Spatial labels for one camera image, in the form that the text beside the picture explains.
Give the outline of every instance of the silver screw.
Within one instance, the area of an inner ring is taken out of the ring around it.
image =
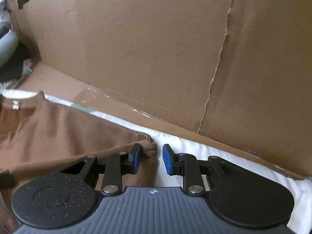
[[[192,194],[198,194],[198,193],[201,193],[202,191],[204,191],[204,188],[201,187],[201,186],[198,186],[198,185],[193,185],[193,186],[190,186],[188,188],[188,190],[192,193]]]
[[[103,187],[103,191],[105,193],[115,193],[118,191],[118,186],[108,185],[108,186]]]

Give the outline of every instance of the cardboard wall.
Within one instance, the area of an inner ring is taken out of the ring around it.
[[[312,0],[30,0],[31,33],[21,32],[45,64],[119,101],[311,175],[311,9]]]

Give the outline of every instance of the brown shirt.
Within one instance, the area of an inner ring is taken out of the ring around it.
[[[1,190],[7,206],[18,187],[39,175],[88,154],[130,152],[135,143],[142,148],[139,171],[125,175],[123,185],[153,186],[157,145],[148,134],[50,102],[43,92],[15,106],[19,109],[0,95],[0,168],[9,169],[17,182]]]

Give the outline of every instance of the clothing tag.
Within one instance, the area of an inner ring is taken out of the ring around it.
[[[13,110],[19,110],[21,103],[18,100],[13,100]]]

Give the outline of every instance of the white sheet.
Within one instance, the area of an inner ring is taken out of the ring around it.
[[[8,98],[28,98],[34,96],[35,94],[36,93],[34,92],[26,92],[20,90],[5,90],[3,92],[3,95]],[[60,103],[63,105],[72,105],[71,102],[61,100],[53,96],[46,95],[46,98],[52,102]],[[197,157],[197,159],[206,160],[210,155],[220,156],[223,159],[226,159],[236,165],[253,171],[261,176],[269,178],[287,187],[293,194],[295,200],[295,207],[291,219],[288,223],[288,227],[297,234],[309,234],[312,228],[312,182],[310,180],[293,180],[291,178],[286,178],[282,174],[274,172],[267,167],[245,160],[243,158],[237,157],[216,148],[212,148],[156,130],[141,127],[105,113],[92,112],[91,114],[120,124],[124,127],[147,133],[154,139],[158,146],[159,160],[155,182],[156,187],[182,186],[183,184],[182,177],[169,176],[166,173],[166,168],[162,158],[162,146],[164,144],[169,144],[173,151],[176,153],[185,152],[193,154]],[[209,188],[205,178],[204,182],[206,189],[208,190]]]

